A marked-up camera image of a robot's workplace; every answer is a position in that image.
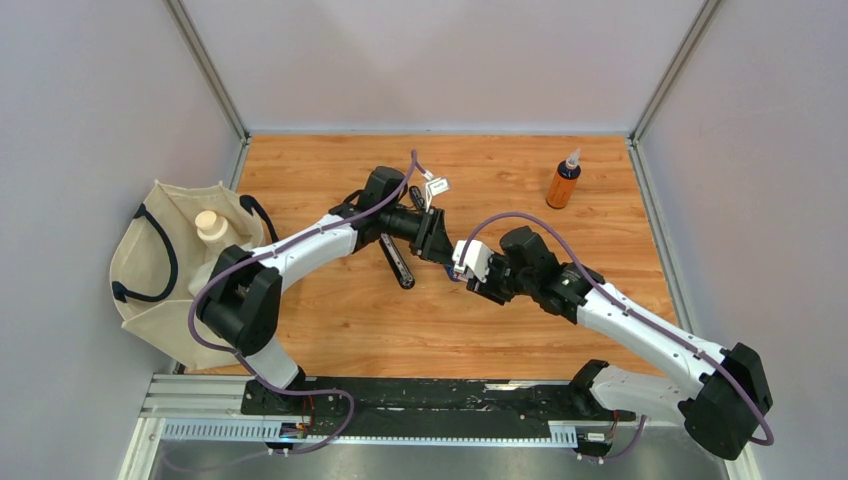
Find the blue stapler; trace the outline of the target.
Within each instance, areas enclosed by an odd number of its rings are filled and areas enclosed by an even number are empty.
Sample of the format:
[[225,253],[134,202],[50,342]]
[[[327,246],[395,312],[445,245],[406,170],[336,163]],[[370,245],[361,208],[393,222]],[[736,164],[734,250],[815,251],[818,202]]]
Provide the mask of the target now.
[[[422,193],[422,191],[420,190],[419,187],[411,186],[409,188],[409,197],[412,200],[414,207],[418,211],[423,212],[425,210],[425,199],[424,199],[423,193]],[[460,278],[456,275],[452,266],[445,265],[444,269],[445,269],[447,276],[449,277],[449,279],[452,282],[459,282],[460,281]]]

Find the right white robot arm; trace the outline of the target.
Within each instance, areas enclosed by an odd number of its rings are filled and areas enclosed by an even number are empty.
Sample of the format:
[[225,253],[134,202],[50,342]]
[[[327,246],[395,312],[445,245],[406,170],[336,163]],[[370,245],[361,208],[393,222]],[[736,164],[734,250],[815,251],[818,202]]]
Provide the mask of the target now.
[[770,431],[755,435],[773,399],[762,359],[748,345],[726,348],[666,322],[598,273],[559,262],[527,226],[504,235],[499,251],[462,240],[452,259],[470,291],[500,305],[528,296],[543,311],[616,341],[661,371],[651,376],[588,362],[570,392],[579,416],[623,410],[674,423],[724,460],[738,459],[750,443],[773,443]]

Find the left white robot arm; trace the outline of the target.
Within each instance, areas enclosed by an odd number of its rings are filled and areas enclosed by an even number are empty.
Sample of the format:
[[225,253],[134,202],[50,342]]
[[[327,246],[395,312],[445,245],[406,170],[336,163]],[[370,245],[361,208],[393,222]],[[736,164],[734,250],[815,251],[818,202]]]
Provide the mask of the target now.
[[433,199],[449,181],[419,164],[401,172],[378,166],[364,188],[354,191],[312,226],[266,247],[226,248],[209,281],[190,308],[188,327],[202,343],[202,323],[223,340],[253,375],[268,385],[267,401],[279,413],[294,414],[304,405],[301,367],[276,337],[282,295],[308,274],[352,255],[383,237],[409,243],[413,255],[448,265],[454,250],[444,212]]

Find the black stapler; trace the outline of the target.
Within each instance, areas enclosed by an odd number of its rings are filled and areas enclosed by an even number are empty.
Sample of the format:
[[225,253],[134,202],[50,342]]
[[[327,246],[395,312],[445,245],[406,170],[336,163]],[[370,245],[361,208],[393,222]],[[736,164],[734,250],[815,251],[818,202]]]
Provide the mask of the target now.
[[379,242],[398,285],[404,290],[412,289],[415,286],[415,278],[393,239],[383,233]]

